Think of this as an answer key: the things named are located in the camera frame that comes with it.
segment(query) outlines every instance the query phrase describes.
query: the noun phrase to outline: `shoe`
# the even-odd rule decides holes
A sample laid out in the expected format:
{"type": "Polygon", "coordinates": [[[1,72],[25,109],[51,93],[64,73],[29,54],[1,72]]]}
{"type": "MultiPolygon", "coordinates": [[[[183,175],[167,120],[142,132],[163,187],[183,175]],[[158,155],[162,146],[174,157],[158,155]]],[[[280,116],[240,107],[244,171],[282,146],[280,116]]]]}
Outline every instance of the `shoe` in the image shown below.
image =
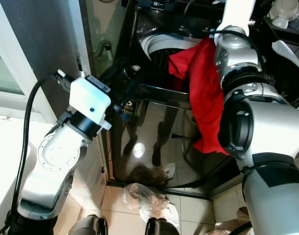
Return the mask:
{"type": "Polygon", "coordinates": [[[156,147],[156,144],[154,145],[154,151],[151,158],[151,163],[155,166],[160,166],[161,162],[161,156],[160,156],[160,148],[156,147]]]}

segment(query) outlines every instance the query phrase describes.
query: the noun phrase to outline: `washing machine lid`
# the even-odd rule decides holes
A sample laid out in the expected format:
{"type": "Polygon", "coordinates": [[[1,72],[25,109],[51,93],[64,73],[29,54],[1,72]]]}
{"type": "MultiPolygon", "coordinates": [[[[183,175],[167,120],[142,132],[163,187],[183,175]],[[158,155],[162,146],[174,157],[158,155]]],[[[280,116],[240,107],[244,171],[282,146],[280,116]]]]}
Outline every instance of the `washing machine lid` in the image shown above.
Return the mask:
{"type": "MultiPolygon", "coordinates": [[[[137,4],[139,7],[151,8],[153,10],[181,13],[184,11],[189,1],[190,0],[138,0],[137,4]]],[[[256,0],[252,17],[256,19],[263,19],[263,17],[266,16],[271,9],[273,1],[274,0],[256,0]]],[[[191,5],[191,8],[195,9],[196,12],[203,12],[200,10],[207,9],[211,15],[214,13],[217,20],[221,20],[224,12],[224,3],[221,2],[222,1],[214,0],[195,0],[191,5]]],[[[196,14],[194,16],[201,18],[204,17],[204,15],[196,14]]]]}

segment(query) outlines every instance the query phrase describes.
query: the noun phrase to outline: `white plastic bag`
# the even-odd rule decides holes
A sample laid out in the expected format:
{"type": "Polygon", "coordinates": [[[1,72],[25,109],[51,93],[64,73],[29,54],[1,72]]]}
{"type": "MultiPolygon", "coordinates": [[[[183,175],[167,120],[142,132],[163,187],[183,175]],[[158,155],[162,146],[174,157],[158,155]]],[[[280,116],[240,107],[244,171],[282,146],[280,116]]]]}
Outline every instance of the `white plastic bag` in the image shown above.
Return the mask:
{"type": "Polygon", "coordinates": [[[145,222],[150,218],[164,218],[179,227],[179,217],[175,206],[165,195],[156,193],[142,184],[134,183],[125,186],[123,201],[129,209],[139,208],[140,216],[145,222]]]}

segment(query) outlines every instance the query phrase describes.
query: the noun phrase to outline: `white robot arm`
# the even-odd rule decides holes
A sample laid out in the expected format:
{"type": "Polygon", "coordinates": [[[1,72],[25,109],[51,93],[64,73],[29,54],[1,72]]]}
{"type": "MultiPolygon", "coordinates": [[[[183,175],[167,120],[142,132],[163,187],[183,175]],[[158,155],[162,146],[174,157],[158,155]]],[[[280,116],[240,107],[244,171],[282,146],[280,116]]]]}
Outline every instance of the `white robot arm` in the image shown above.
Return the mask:
{"type": "MultiPolygon", "coordinates": [[[[219,28],[248,35],[254,3],[227,0],[219,28]]],[[[219,141],[244,174],[243,194],[255,234],[299,234],[299,169],[294,163],[299,112],[268,84],[259,55],[247,41],[217,34],[215,42],[224,91],[219,141]]]]}
{"type": "MultiPolygon", "coordinates": [[[[125,70],[122,61],[105,72],[100,80],[115,79],[125,70]]],[[[105,120],[106,111],[119,113],[131,98],[139,83],[142,71],[130,75],[132,80],[123,99],[111,102],[110,88],[93,76],[80,77],[73,81],[63,71],[55,74],[57,82],[70,92],[69,104],[74,113],[65,112],[59,125],[50,131],[37,151],[37,161],[22,188],[16,211],[12,211],[9,235],[51,235],[58,214],[71,189],[76,165],[86,154],[86,147],[102,130],[111,124],[105,120]]]]}

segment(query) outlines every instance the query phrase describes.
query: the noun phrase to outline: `white bowl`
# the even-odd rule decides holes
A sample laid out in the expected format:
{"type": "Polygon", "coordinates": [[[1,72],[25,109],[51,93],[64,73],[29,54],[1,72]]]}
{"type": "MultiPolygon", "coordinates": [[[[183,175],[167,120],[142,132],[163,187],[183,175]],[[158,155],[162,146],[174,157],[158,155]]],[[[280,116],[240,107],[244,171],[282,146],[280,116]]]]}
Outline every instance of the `white bowl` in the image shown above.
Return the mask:
{"type": "Polygon", "coordinates": [[[286,29],[289,24],[289,19],[285,16],[277,16],[272,20],[272,24],[279,27],[286,29]]]}
{"type": "Polygon", "coordinates": [[[299,1],[276,0],[269,11],[269,17],[273,20],[277,16],[285,16],[289,21],[296,19],[299,16],[299,1]]]}

